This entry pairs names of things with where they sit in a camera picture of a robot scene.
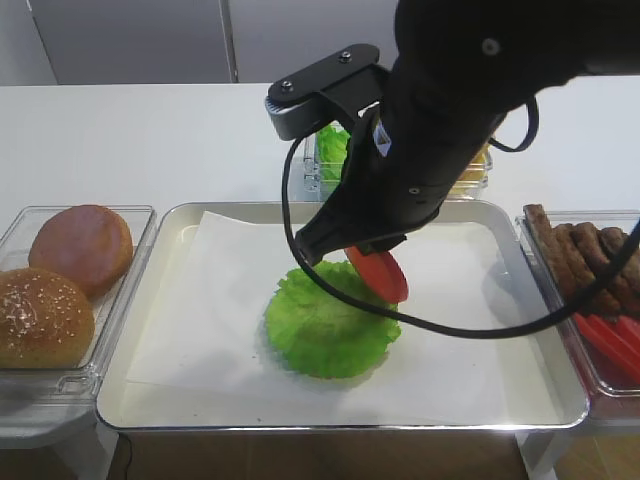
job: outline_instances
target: screw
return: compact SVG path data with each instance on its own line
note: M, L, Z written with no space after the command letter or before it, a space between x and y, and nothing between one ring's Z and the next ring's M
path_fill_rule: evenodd
M500 42L495 38L485 38L482 41L482 53L494 57L500 53Z
M293 83L291 83L289 80L284 80L281 84L280 84L280 89L284 92L284 93L289 93L293 91Z
M340 63L349 63L351 61L351 52L345 50L340 54Z

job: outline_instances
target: white table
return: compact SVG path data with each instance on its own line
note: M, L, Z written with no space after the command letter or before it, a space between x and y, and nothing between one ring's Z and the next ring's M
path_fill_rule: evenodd
M0 88L0 228L27 205L150 204L162 215L191 201L278 200L288 144L263 108L267 87ZM539 103L536 142L521 154L494 150L483 198L512 218L534 202L638 208L640 79L578 79ZM516 112L499 138L519 143L525 119ZM301 188L292 197L305 199ZM16 412L0 445L58 441L95 421L90 409L55 412L55 432L20 430Z

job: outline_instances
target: robotic arm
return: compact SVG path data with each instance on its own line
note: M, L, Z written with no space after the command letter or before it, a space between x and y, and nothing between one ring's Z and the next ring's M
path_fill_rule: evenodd
M351 133L340 184L295 237L299 263L401 243L437 217L509 111L527 104L535 121L544 88L640 73L639 24L637 0L399 0L390 72L375 47L352 45L274 83L266 106L282 139L333 120Z

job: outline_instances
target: brown bun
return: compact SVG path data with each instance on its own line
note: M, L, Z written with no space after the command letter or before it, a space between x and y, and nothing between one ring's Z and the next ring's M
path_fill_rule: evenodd
M29 252L29 266L67 277L90 299L124 275L133 258L124 219L98 205L72 207L51 217Z
M60 275L36 268L0 273L0 367L76 367L95 321L89 300Z

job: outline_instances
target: black cable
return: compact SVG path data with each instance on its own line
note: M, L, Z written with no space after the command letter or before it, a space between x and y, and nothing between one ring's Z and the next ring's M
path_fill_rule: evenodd
M284 224L284 233L287 238L287 244L291 249L293 257L296 259L296 262L298 262L298 265L300 265L300 268L320 288L322 288L325 292L334 296L338 300L341 300L342 302L351 305L352 307L364 310L365 312L381 315L383 317L393 318L394 320L398 320L400 322L408 323L416 327L424 328L426 330L441 333L443 335L448 335L451 337L487 340L522 337L558 325L570 315L577 312L582 306L587 304L587 302L589 302L599 291L604 289L608 282L622 270L622 267L624 267L624 265L629 261L633 253L638 248L638 245L640 244L639 221L633 228L633 231L629 235L629 238L622 245L622 248L620 249L618 254L611 260L605 271L601 275L599 275L593 283L582 289L571 301L569 301L566 305L559 308L558 310L551 312L550 314L539 318L538 320L525 325L519 325L517 327L506 327L488 330L470 330L465 328L447 327L445 325L429 322L427 320L421 320L419 318L412 317L411 315L406 315L404 313L395 312L386 308L377 307L375 305L371 305L369 303L358 300L357 298L353 298L346 293L336 289L330 283L325 281L315 272L313 267L307 263L304 256L302 255L302 252L296 245L291 228L291 212L289 209L288 186L289 175L291 173L291 162L296 150L298 149L298 146L300 145L300 143L302 143L302 141L302 138L296 139L291 145L291 148L289 148L289 153L287 153L287 157L284 162L284 169L282 172L282 221Z
M525 105L527 106L529 126L527 127L527 134L525 135L524 140L522 140L522 143L514 148L500 143L495 138L490 138L489 145L507 153L524 152L531 146L536 138L536 135L538 135L538 129L540 128L540 112L538 111L538 102L536 101L536 97L531 97L529 100L527 100Z
M124 467L124 480L129 480L129 469L131 468L131 464L133 463L133 442L131 442L129 436L125 435L124 433L120 434L120 438L122 438L127 443L129 450L129 459L127 460L127 464Z

